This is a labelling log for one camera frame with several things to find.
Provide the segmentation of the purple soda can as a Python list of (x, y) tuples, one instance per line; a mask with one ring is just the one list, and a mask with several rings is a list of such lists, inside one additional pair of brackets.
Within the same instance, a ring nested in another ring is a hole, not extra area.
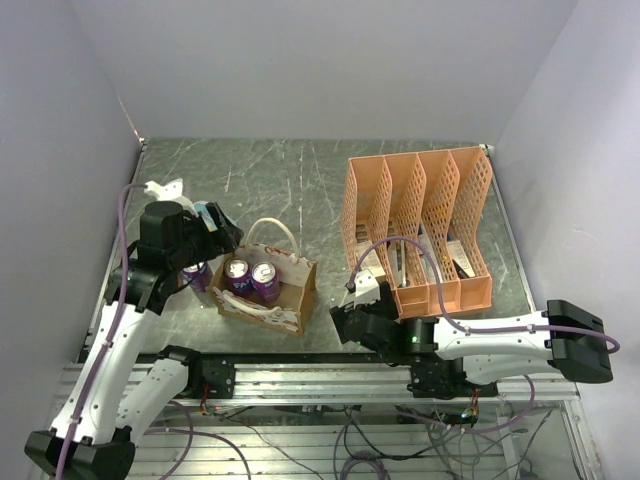
[(223, 267), (225, 281), (232, 293), (247, 297), (253, 291), (250, 265), (241, 258), (231, 258)]
[(258, 262), (252, 267), (251, 282), (257, 295), (265, 302), (273, 302), (280, 295), (277, 270), (270, 262)]
[(184, 283), (197, 293), (205, 293), (213, 279), (211, 267), (206, 261), (184, 268), (181, 275)]

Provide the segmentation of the brown canvas tote bag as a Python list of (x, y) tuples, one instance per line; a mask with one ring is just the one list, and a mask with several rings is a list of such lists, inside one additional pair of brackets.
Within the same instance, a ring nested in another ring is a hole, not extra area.
[[(282, 249), (257, 241), (258, 227), (262, 224), (276, 225), (289, 241), (289, 247)], [(231, 258), (246, 260), (252, 267), (267, 261), (277, 270), (280, 281), (280, 295), (273, 302), (263, 301), (254, 287), (251, 294), (241, 297), (232, 293), (225, 281), (223, 267)], [(252, 225), (244, 244), (226, 254), (207, 289), (218, 312), (238, 319), (267, 326), (290, 335), (304, 333), (311, 315), (316, 290), (317, 263), (302, 255), (302, 251), (292, 232), (280, 220), (264, 217)]]

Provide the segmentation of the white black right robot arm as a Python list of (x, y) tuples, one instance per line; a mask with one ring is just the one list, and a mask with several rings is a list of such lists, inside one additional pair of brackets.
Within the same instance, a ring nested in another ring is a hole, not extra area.
[(565, 300), (542, 311), (482, 321), (414, 317), (397, 322), (378, 300), (330, 311), (342, 343), (356, 343), (384, 363), (407, 366), (408, 390), (417, 398), (452, 399), (480, 388), (497, 392), (497, 381), (559, 373), (574, 383), (612, 381), (603, 321)]

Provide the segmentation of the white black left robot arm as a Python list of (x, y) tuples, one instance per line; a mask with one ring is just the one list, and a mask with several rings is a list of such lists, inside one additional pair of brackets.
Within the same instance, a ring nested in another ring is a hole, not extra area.
[(124, 479), (136, 445), (175, 396), (203, 387), (197, 351), (164, 348), (131, 392), (125, 387), (152, 323), (181, 291), (181, 272), (233, 252), (243, 232), (215, 202), (153, 201), (104, 294), (100, 323), (72, 392), (51, 426), (30, 433), (25, 454), (56, 479)]

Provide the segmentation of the blue white blister pack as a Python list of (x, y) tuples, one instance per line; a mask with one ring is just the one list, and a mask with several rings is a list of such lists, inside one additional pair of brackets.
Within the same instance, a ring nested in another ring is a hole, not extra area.
[(230, 219), (216, 202), (197, 201), (194, 203), (196, 213), (203, 219), (209, 232), (216, 232), (236, 223)]

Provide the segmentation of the white staples box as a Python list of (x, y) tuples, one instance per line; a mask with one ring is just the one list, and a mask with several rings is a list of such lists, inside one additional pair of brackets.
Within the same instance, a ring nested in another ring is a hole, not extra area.
[[(357, 259), (360, 259), (363, 253), (372, 245), (369, 240), (360, 242), (355, 247), (355, 253)], [(375, 249), (372, 249), (363, 259), (360, 267), (361, 271), (370, 270), (373, 276), (381, 281), (386, 279), (386, 272), (384, 270), (382, 261)]]

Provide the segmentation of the metal stapler tool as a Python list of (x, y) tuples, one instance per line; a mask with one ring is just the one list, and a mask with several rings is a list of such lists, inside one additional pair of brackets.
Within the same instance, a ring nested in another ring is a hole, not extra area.
[(406, 250), (403, 241), (394, 241), (391, 245), (391, 263), (394, 273), (394, 281), (398, 288), (408, 285), (406, 270)]

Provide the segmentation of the peach plastic file organizer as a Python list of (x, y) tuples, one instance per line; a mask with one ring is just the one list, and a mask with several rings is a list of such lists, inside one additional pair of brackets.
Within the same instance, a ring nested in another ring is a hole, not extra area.
[[(492, 304), (492, 277), (477, 243), (492, 169), (478, 147), (354, 157), (347, 164), (341, 233), (347, 262), (358, 243), (377, 247), (400, 317), (471, 314)], [(460, 240), (475, 271), (460, 279), (447, 242)], [(391, 245), (403, 241), (408, 285), (398, 288)]]

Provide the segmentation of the aluminium frame rail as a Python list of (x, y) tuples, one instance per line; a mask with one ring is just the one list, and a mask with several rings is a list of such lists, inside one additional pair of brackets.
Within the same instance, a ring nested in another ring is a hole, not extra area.
[[(218, 405), (419, 403), (437, 398), (414, 380), (407, 367), (384, 364), (239, 364), (220, 387), (211, 386), (208, 402)], [(530, 389), (537, 401), (573, 401), (578, 387), (555, 374), (501, 380), (487, 388), (487, 402), (525, 402)]]

